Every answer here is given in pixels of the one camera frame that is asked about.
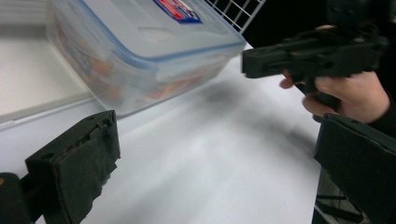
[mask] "container lid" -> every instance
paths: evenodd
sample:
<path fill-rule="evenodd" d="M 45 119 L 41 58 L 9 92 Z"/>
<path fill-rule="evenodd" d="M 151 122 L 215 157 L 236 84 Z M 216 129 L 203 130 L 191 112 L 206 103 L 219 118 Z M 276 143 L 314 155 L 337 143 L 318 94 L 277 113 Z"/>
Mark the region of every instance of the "container lid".
<path fill-rule="evenodd" d="M 151 60 L 245 39 L 203 0 L 79 0 L 119 49 Z"/>

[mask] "white wire grid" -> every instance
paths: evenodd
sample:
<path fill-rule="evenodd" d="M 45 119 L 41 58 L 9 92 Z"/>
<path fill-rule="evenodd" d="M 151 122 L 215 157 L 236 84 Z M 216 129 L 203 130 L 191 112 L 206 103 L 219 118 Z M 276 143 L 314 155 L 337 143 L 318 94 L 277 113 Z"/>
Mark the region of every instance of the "white wire grid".
<path fill-rule="evenodd" d="M 205 0 L 240 34 L 257 15 L 266 0 Z"/>

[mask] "finger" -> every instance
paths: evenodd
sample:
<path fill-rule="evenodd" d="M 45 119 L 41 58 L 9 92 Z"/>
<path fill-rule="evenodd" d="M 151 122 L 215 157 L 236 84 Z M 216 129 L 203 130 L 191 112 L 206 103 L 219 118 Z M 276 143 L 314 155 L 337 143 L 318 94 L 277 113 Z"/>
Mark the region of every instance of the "finger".
<path fill-rule="evenodd" d="M 315 28 L 316 30 L 325 30 L 325 29 L 331 29 L 331 28 L 334 28 L 335 26 L 333 26 L 333 25 L 321 25 L 321 26 L 319 26 L 319 27 L 317 27 L 317 28 Z"/>
<path fill-rule="evenodd" d="M 279 86 L 282 89 L 289 89 L 293 86 L 293 80 L 291 78 L 285 78 L 282 81 L 280 81 Z"/>
<path fill-rule="evenodd" d="M 315 85 L 319 91 L 349 103 L 359 100 L 364 91 L 356 81 L 347 77 L 317 77 Z"/>
<path fill-rule="evenodd" d="M 323 117 L 325 114 L 328 113 L 332 113 L 332 114 L 335 113 L 335 111 L 332 108 L 318 102 L 315 99 L 315 96 L 316 96 L 315 93 L 310 93 L 307 94 L 303 99 L 303 106 L 307 111 L 320 117 Z"/>
<path fill-rule="evenodd" d="M 283 69 L 282 70 L 282 74 L 283 76 L 285 76 L 285 79 L 283 79 L 282 81 L 280 81 L 279 86 L 282 89 L 289 89 L 291 88 L 294 83 L 293 83 L 293 78 L 291 77 L 291 73 L 289 72 L 289 70 L 287 69 Z"/>

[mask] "person's hand holding gun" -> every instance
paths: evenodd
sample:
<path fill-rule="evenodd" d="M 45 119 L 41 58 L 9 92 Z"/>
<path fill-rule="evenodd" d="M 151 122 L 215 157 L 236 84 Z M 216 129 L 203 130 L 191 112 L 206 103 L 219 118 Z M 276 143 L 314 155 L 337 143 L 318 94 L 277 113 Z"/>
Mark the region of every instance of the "person's hand holding gun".
<path fill-rule="evenodd" d="M 286 78 L 280 82 L 280 87 L 291 88 L 291 75 L 286 70 L 283 75 Z M 334 111 L 319 103 L 315 99 L 315 93 L 307 94 L 303 106 L 320 117 L 326 113 L 338 113 L 363 123 L 371 123 L 381 118 L 389 108 L 389 97 L 375 72 L 363 72 L 351 77 L 317 77 L 315 85 L 319 91 L 340 99 L 340 105 Z"/>

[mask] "white surface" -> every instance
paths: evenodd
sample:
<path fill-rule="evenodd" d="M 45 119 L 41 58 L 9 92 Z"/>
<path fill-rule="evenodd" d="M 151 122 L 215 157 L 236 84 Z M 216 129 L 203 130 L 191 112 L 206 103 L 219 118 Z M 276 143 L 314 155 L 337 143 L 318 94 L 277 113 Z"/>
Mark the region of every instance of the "white surface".
<path fill-rule="evenodd" d="M 0 126 L 91 97 L 42 24 L 0 22 L 0 78 Z"/>
<path fill-rule="evenodd" d="M 82 223 L 311 223 L 319 125 L 281 77 L 239 71 L 232 59 L 206 85 L 120 119 L 118 169 Z M 0 171 L 26 175 L 24 159 L 101 110 L 90 101 L 0 131 Z"/>

